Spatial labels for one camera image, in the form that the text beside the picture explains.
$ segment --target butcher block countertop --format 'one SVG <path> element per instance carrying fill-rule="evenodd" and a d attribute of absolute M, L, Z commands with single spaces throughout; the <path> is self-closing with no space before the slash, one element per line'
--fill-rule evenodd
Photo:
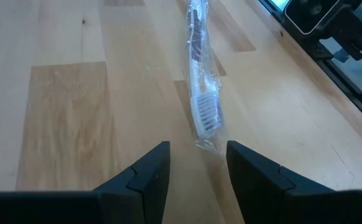
<path fill-rule="evenodd" d="M 185 1 L 0 1 L 0 190 L 90 190 L 170 141 L 163 222 L 243 222 L 224 155 L 195 145 Z M 362 189 L 362 114 L 259 1 L 210 0 L 208 28 L 222 153 Z"/>

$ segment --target plastic wrap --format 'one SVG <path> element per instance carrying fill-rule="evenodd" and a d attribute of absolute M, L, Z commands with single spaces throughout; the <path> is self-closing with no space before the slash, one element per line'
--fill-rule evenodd
<path fill-rule="evenodd" d="M 215 150 L 214 138 L 223 127 L 220 107 L 221 83 L 212 64 L 207 29 L 207 0 L 190 0 L 187 9 L 187 55 L 190 105 L 198 146 Z"/>

